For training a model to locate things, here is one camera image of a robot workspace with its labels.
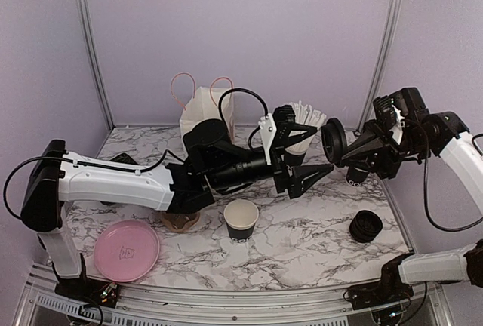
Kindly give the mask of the stack of paper coffee cups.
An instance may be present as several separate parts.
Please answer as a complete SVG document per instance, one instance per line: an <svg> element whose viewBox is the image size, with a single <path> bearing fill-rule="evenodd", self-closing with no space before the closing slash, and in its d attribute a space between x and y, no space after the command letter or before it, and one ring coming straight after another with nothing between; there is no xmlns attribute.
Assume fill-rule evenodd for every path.
<svg viewBox="0 0 483 326"><path fill-rule="evenodd" d="M369 171L349 166L346 172L346 182L350 186L359 187L368 178Z"/></svg>

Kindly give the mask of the stack of black cup lids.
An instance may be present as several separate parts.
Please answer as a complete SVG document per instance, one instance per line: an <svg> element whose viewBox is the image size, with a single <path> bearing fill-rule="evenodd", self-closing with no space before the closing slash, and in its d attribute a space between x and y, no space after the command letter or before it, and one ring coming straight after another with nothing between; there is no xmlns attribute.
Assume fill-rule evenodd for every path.
<svg viewBox="0 0 483 326"><path fill-rule="evenodd" d="M349 225L349 233L359 243L372 242L382 231L383 223L380 217L372 211L359 211Z"/></svg>

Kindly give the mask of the single black paper coffee cup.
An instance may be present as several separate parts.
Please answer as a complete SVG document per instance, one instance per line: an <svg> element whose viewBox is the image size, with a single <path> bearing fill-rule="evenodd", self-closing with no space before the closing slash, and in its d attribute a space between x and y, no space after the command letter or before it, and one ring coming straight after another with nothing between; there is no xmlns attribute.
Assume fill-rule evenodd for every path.
<svg viewBox="0 0 483 326"><path fill-rule="evenodd" d="M246 243L253 235L259 209L252 201L236 199L224 208L223 217L230 239L238 244Z"/></svg>

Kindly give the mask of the black plastic cup lid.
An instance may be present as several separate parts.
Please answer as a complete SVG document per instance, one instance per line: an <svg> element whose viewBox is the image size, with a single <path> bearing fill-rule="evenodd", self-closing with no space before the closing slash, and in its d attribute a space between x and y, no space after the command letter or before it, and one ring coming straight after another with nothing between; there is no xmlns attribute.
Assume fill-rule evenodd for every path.
<svg viewBox="0 0 483 326"><path fill-rule="evenodd" d="M340 166L347 142L343 125L337 118L329 118L321 127L321 141L326 159Z"/></svg>

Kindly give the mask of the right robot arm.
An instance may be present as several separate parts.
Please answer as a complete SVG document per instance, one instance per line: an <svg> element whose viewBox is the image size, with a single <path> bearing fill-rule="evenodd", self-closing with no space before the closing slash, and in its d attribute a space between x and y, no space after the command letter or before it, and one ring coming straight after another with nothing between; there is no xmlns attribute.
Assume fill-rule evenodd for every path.
<svg viewBox="0 0 483 326"><path fill-rule="evenodd" d="M337 166L392 179L403 161L427 163L435 155L457 175L476 205L482 206L482 152L458 115L429 112L417 88L378 97L373 107L376 117L365 123L354 143L343 146ZM404 284L428 281L467 281L481 287L482 242L451 251L396 257L381 269L374 296L389 302Z"/></svg>

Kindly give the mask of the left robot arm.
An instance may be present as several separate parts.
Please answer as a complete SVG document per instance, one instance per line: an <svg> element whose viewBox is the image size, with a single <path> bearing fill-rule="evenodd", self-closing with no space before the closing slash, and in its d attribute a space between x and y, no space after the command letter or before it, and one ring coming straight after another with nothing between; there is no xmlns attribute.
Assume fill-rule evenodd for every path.
<svg viewBox="0 0 483 326"><path fill-rule="evenodd" d="M52 140L42 155L29 160L32 171L17 218L38 234L58 282L80 300L90 299L95 283L63 220L64 203L100 201L193 214L212 205L215 194L228 195L267 178L277 192L299 198L332 172L329 164L285 164L285 149L317 131L298 124L291 106L265 112L258 130L261 146L245 149L232 142L223 115L205 119L183 136L185 160L159 160L147 168L88 158L68 151L63 140Z"/></svg>

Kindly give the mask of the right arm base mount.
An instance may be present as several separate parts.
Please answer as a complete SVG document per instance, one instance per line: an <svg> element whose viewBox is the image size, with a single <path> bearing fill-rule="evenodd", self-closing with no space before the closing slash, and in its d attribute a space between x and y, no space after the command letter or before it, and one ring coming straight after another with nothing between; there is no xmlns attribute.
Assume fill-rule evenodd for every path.
<svg viewBox="0 0 483 326"><path fill-rule="evenodd" d="M344 300L351 303L353 310L360 310L411 298L414 291L409 284L402 282L398 270L401 262L410 255L402 254L385 263L378 281L347 288L343 294Z"/></svg>

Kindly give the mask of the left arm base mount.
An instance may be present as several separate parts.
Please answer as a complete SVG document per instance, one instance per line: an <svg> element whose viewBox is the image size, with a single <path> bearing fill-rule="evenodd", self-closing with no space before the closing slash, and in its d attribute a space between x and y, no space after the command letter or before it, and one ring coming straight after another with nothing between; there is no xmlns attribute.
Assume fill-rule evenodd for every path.
<svg viewBox="0 0 483 326"><path fill-rule="evenodd" d="M83 254L80 254L81 272L76 278L62 278L52 264L57 279L54 292L70 299L86 301L99 306L115 308L121 286L113 281L101 281L89 278Z"/></svg>

